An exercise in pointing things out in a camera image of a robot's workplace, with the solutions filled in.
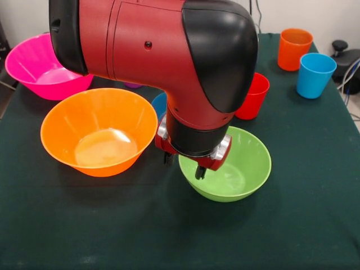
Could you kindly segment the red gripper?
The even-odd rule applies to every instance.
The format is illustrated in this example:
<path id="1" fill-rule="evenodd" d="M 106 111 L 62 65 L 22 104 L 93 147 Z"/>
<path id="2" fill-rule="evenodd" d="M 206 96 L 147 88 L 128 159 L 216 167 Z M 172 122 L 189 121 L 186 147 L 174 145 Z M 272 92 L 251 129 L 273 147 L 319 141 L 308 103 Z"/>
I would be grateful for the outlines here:
<path id="1" fill-rule="evenodd" d="M 213 171 L 218 170 L 225 162 L 231 149 L 231 136 L 225 135 L 221 143 L 211 150 L 209 155 L 202 157 L 188 156 L 173 148 L 168 139 L 163 139 L 161 136 L 155 136 L 155 146 L 164 151 L 164 164 L 166 166 L 173 165 L 173 154 L 185 156 L 198 163 L 195 172 L 196 179 L 204 179 L 206 169 Z"/>

